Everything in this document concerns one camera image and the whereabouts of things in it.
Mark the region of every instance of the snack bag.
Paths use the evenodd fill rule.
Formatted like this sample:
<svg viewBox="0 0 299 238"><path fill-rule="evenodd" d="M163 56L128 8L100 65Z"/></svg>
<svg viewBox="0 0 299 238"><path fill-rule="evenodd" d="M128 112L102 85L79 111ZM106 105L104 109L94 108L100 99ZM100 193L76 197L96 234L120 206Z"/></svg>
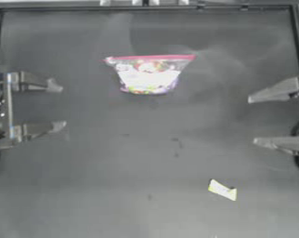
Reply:
<svg viewBox="0 0 299 238"><path fill-rule="evenodd" d="M171 91L179 75L195 55L108 57L120 77L122 91L134 94L158 95Z"/></svg>

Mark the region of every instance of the colorful packaging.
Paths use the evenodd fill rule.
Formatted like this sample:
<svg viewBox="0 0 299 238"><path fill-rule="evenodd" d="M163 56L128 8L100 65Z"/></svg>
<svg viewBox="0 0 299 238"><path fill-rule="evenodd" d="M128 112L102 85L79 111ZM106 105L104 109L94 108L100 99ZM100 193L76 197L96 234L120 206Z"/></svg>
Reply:
<svg viewBox="0 0 299 238"><path fill-rule="evenodd" d="M122 91L134 94L164 94L179 82L179 75L195 55L108 57L120 76Z"/></svg>

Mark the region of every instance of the metal clamp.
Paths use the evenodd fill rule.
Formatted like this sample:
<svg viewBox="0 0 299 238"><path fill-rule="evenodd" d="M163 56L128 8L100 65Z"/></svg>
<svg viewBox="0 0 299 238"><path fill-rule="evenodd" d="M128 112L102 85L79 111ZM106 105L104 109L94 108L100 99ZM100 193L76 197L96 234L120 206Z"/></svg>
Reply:
<svg viewBox="0 0 299 238"><path fill-rule="evenodd" d="M248 102L287 101L299 97L299 77L290 78L250 96Z"/></svg>
<svg viewBox="0 0 299 238"><path fill-rule="evenodd" d="M54 79L43 80L32 73L0 73L0 149L56 133L66 127L66 121L42 124L14 124L12 91L62 92L63 87Z"/></svg>

